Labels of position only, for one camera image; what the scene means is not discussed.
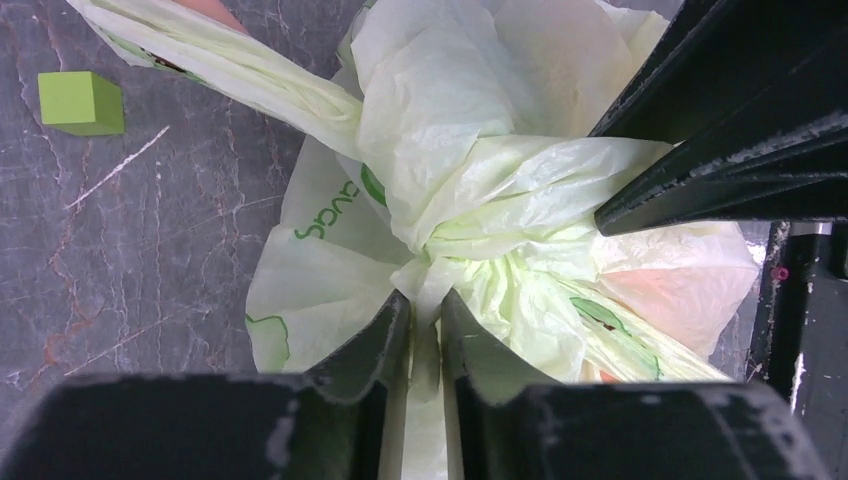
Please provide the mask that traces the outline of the pink tripod stand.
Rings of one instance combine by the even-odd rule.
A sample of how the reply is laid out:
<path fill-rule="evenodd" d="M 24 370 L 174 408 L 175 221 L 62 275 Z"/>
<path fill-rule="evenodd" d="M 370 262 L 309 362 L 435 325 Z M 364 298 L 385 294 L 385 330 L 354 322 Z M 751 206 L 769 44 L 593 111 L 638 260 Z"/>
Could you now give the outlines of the pink tripod stand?
<path fill-rule="evenodd" d="M 205 15 L 227 27 L 248 35 L 249 32 L 219 0 L 176 0 L 176 3 Z"/>

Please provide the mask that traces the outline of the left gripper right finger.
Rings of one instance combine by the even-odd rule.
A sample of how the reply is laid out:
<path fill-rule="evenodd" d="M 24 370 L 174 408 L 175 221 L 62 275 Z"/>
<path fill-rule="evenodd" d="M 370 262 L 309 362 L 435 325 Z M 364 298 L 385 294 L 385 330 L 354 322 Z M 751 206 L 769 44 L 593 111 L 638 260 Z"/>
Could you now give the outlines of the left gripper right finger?
<path fill-rule="evenodd" d="M 825 479 L 801 423 L 761 384 L 563 384 L 441 306 L 453 479 Z"/>

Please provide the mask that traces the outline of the pale green plastic bag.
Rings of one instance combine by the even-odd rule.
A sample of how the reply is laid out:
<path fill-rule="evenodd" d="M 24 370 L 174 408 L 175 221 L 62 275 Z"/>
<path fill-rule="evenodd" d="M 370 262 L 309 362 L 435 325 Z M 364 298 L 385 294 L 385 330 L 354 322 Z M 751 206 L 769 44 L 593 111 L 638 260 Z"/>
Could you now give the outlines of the pale green plastic bag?
<path fill-rule="evenodd" d="M 708 359 L 758 276 L 733 222 L 605 237 L 593 216 L 670 150 L 590 131 L 668 28 L 604 1 L 368 1 L 313 75 L 224 9 L 77 1 L 127 63 L 306 134 L 249 287 L 262 372 L 307 369 L 393 291 L 413 307 L 400 475 L 445 479 L 440 305 L 563 383 L 725 381 Z"/>

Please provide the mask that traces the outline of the green cube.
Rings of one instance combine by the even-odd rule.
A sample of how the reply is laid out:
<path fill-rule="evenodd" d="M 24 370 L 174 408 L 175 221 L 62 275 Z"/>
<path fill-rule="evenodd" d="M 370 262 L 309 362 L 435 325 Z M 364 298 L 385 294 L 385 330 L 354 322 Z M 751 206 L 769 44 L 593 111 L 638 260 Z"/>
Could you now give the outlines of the green cube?
<path fill-rule="evenodd" d="M 91 71 L 39 73 L 41 123 L 76 136 L 125 133 L 122 90 Z"/>

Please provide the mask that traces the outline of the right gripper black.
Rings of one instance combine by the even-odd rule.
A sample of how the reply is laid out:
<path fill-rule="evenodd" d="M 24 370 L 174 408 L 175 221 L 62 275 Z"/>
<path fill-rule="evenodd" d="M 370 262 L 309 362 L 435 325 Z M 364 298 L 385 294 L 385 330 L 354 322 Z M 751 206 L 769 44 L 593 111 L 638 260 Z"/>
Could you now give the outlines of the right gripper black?
<path fill-rule="evenodd" d="M 674 148 L 595 213 L 605 236 L 705 220 L 844 222 L 847 113 L 750 145 L 709 135 Z M 773 224 L 747 375 L 804 425 L 833 479 L 847 476 L 847 226 Z"/>

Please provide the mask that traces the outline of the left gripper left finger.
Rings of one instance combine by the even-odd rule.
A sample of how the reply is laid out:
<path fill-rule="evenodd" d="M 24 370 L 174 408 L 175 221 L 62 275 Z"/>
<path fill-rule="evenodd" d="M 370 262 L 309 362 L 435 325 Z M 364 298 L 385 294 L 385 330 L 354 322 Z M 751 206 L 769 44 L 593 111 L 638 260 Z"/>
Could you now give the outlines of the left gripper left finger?
<path fill-rule="evenodd" d="M 411 312 L 391 294 L 286 374 L 85 375 L 37 407 L 5 479 L 381 479 L 400 474 Z"/>

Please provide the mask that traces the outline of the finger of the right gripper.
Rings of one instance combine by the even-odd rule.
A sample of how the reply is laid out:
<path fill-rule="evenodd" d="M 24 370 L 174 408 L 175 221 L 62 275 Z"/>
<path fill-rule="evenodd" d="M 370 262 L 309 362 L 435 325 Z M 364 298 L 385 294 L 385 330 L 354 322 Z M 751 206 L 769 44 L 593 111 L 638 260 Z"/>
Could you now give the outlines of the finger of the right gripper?
<path fill-rule="evenodd" d="M 686 1 L 590 134 L 682 142 L 846 22 L 842 0 Z"/>

